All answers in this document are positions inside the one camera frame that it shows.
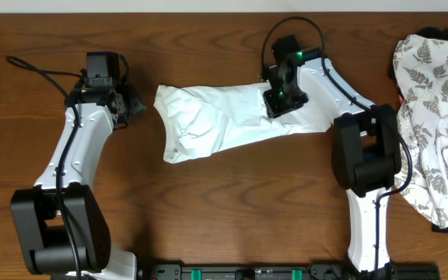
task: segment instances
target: fern print fabric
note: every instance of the fern print fabric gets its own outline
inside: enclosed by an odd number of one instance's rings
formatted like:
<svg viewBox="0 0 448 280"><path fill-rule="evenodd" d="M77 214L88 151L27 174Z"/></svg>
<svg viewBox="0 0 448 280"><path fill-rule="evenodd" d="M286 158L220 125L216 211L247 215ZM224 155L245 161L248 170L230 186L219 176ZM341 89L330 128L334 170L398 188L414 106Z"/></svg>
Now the fern print fabric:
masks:
<svg viewBox="0 0 448 280"><path fill-rule="evenodd" d="M414 166L402 195L443 229L448 227L448 41L408 36L398 43L393 65L404 95L398 127ZM408 175L403 151L401 155L397 187Z"/></svg>

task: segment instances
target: white cloth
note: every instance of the white cloth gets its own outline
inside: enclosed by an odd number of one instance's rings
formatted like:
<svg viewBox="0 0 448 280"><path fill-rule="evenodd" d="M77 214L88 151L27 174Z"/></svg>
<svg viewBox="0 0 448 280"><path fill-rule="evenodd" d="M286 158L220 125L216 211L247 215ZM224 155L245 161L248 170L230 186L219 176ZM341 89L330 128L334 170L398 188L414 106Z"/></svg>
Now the white cloth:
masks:
<svg viewBox="0 0 448 280"><path fill-rule="evenodd" d="M448 227L448 41L407 37L397 45L394 69L405 98L397 116L399 131L414 165L402 194L429 221ZM406 176L402 153L396 185Z"/></svg>
<svg viewBox="0 0 448 280"><path fill-rule="evenodd" d="M294 133L325 132L331 120L310 100L270 119L262 93L268 83L247 86L159 86L155 108L166 129L163 159L180 163L240 145Z"/></svg>

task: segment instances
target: wood grain surface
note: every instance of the wood grain surface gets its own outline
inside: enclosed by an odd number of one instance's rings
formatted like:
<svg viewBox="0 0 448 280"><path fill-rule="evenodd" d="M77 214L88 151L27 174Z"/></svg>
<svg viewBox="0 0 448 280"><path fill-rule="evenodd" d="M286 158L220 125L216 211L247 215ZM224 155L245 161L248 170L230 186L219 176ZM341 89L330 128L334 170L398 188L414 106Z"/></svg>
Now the wood grain surface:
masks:
<svg viewBox="0 0 448 280"><path fill-rule="evenodd" d="M60 93L12 54L39 68L78 72L87 51L116 51L148 112L107 140L94 193L113 242L142 261L188 264L308 263L344 258L348 199L331 171L331 131L275 138L179 164L163 162L165 131L152 106L159 84L259 82L267 31L291 14L0 15L0 279L45 279L25 269L9 202L44 171L64 125ZM397 107L387 78L397 42L448 13L314 13L338 72L375 103ZM287 23L317 45L313 29ZM55 77L66 89L74 78ZM396 262L435 262L448 280L448 234L400 195L391 198L387 246Z"/></svg>

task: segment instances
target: green connector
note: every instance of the green connector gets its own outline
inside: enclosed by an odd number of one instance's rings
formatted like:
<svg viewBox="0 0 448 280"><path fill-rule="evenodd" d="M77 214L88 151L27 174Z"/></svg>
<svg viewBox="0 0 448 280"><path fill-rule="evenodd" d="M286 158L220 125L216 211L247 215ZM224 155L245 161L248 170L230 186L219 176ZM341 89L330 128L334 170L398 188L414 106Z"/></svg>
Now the green connector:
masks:
<svg viewBox="0 0 448 280"><path fill-rule="evenodd" d="M302 280L302 271L299 269L293 269L292 280Z"/></svg>
<svg viewBox="0 0 448 280"><path fill-rule="evenodd" d="M191 280L201 280L201 270L192 269L191 270Z"/></svg>

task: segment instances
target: wire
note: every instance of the wire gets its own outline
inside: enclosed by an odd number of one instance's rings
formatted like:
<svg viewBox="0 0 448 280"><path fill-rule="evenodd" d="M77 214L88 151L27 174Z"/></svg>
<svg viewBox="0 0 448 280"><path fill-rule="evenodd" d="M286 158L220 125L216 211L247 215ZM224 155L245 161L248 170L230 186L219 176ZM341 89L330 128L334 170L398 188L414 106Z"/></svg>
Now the wire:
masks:
<svg viewBox="0 0 448 280"><path fill-rule="evenodd" d="M24 60L14 57L14 56L7 56L6 57L6 61L13 65L16 66L18 68L21 69L26 69L26 70L30 70L30 71L34 71L37 72L35 67L33 67L32 65L30 65L29 63L25 62ZM70 72L59 72L59 71L50 71L50 70L43 70L43 69L37 69L39 71L41 71L44 74L52 74L52 75L70 75L70 76L74 76L77 78L82 78L82 75L80 74L75 74L75 73L70 73Z"/></svg>
<svg viewBox="0 0 448 280"><path fill-rule="evenodd" d="M278 26L282 25L284 22L287 22L289 20L294 20L294 19L298 19L298 20L302 20L302 21L306 21L308 23L310 23L313 27L316 28L317 32L319 33L319 37L320 37L320 41L321 41L321 50L320 50L320 62L321 65L323 67L323 71L324 74L327 76L327 78L333 83L333 85L340 90L340 92L347 97L348 100L350 100L350 102L352 102L353 104L355 104L357 107L363 109L365 112L368 112L369 114L371 114L374 118L379 119L379 116L375 113L374 110L371 110L371 108L368 108L366 106L364 106L363 104L361 104L359 101L357 101L357 99L353 96L351 96L350 94L348 94L344 88L342 88L331 76L329 69L326 68L326 63L325 63L325 56L324 56L324 35L323 32L321 31L321 29L319 28L319 26L311 19L307 19L303 16L290 16L286 19L281 20L279 23L276 23L276 25L274 25L271 29L271 31L269 31L268 35L265 37L264 40L264 44L262 45L262 53L261 53L261 69L262 69L262 77L264 77L264 69L266 68L265 64L264 64L264 52L265 52L265 46L268 42L269 37L271 36L272 32L278 28ZM391 130L391 132L393 132L396 136L398 141L400 142L400 144L402 145L402 149L404 150L404 154L405 157L408 161L408 175L405 179L405 182L402 184L401 187L392 190L392 191L388 191L384 194L380 194L376 197L376 200L374 202L375 207L376 207L376 243L375 243L375 264L374 264L374 278L377 278L378 275L378 257L379 257L379 252L380 252L380 201L382 198L385 198L387 196L393 195L393 194L398 194L400 192L402 192L411 182L411 178L412 178L412 158L411 158L411 152L409 151L409 148L407 146L407 144L405 144L404 139L402 138L402 136L399 134L399 132L397 130L394 130L392 128L391 125L389 125L387 122L382 121L382 124L385 125L388 129Z"/></svg>
<svg viewBox="0 0 448 280"><path fill-rule="evenodd" d="M82 83L81 83L82 78L83 78L82 75L67 73L67 72L55 72L55 71L41 70L41 69L36 68L32 64L24 61L23 59L17 58L14 56L7 56L6 61L9 62L11 65L15 65L16 67L38 73L43 78L45 78L47 81L49 81L51 84L53 84L53 86L55 86L60 91L60 93L65 97L65 100L68 100L67 92L47 74L72 75L72 76L79 77L80 80L79 80L79 82L76 83L76 85L82 86ZM79 260L79 252L77 250L77 244L75 243L74 234L73 234L72 228L70 226L70 221L68 220L68 213L67 213L68 210L65 207L65 203L63 202L63 196L61 193L61 188L63 185L62 176L63 176L63 167L65 164L65 159L67 157L67 153L70 149L70 146L72 145L75 134L77 133L77 130L79 129L79 112L77 111L77 108L73 104L72 104L72 110L74 111L74 118L75 118L74 126L73 126L70 136L68 137L65 147L63 148L63 152L61 153L60 160L58 161L58 166L56 168L56 196L57 196L57 201L58 201L58 210L60 210L61 218L63 219L63 224L65 225L65 232L67 233L68 241L72 248L72 254L73 254L74 262L75 262L75 275L76 275L76 278L79 280L79 279L81 279L81 274L82 274L81 264L80 264L80 260Z"/></svg>
<svg viewBox="0 0 448 280"><path fill-rule="evenodd" d="M125 66L124 75L122 76L122 80L121 80L121 85L123 86L129 79L129 64L125 60L124 55L119 54L118 57L122 60L122 63L124 63L124 66Z"/></svg>

